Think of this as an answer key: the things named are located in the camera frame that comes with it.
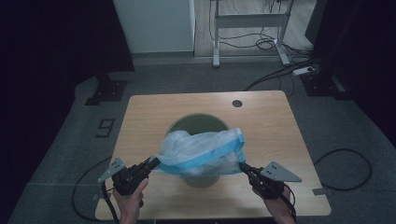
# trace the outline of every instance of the black stand base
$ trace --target black stand base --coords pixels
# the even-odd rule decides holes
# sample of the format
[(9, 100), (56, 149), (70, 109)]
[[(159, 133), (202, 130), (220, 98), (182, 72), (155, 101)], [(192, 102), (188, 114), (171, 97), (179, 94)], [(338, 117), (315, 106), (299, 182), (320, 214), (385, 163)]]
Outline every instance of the black stand base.
[(332, 96), (336, 100), (350, 100), (347, 92), (339, 91), (331, 79), (321, 83), (318, 81), (318, 75), (302, 75), (301, 81), (308, 96)]
[(128, 81), (117, 80), (111, 81), (109, 88), (104, 88), (99, 83), (93, 97), (89, 98), (85, 105), (99, 105), (101, 102), (119, 102), (125, 92)]

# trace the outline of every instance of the white wall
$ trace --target white wall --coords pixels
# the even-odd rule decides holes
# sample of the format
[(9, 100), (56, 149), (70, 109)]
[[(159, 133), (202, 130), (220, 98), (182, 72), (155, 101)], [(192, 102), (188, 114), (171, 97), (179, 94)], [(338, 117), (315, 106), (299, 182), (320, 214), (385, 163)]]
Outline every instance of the white wall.
[(131, 53), (193, 51), (193, 0), (113, 0)]

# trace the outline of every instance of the black curtain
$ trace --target black curtain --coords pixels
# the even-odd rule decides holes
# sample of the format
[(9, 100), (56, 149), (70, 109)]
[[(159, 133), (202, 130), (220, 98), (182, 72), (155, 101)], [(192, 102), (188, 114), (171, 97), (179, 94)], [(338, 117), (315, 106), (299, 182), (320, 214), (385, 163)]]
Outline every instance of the black curtain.
[(112, 0), (0, 5), (1, 220), (49, 149), (78, 83), (134, 66)]

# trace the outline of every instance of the hand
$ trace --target hand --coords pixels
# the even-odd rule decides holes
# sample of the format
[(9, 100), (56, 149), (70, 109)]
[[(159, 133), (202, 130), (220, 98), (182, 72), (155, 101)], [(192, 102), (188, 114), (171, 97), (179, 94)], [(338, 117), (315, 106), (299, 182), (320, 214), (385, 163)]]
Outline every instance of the hand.
[(121, 196), (116, 189), (113, 189), (114, 198), (119, 205), (121, 212), (120, 224), (135, 224), (139, 218), (139, 204), (143, 199), (143, 189), (148, 185), (149, 180), (144, 179), (132, 195)]
[[(277, 224), (295, 224), (288, 206), (280, 198), (264, 199), (257, 190), (253, 189), (253, 192), (262, 198)], [(290, 200), (290, 190), (287, 187), (284, 187), (282, 194)]]

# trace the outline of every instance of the human hand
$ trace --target human hand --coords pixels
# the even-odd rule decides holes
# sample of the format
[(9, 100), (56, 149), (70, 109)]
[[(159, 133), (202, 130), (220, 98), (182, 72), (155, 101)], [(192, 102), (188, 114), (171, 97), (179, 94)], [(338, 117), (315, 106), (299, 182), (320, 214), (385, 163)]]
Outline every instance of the human hand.
[(143, 199), (143, 189), (148, 185), (149, 179), (144, 179), (131, 195), (121, 196), (113, 189), (114, 198), (121, 212), (120, 224), (135, 224), (139, 218), (139, 204)]
[[(268, 209), (268, 212), (270, 212), (270, 214), (273, 216), (277, 224), (295, 224), (288, 206), (280, 198), (264, 199), (257, 190), (253, 189), (253, 192), (262, 198), (262, 200), (265, 203), (265, 206)], [(289, 188), (285, 186), (282, 194), (288, 200), (290, 200)]]

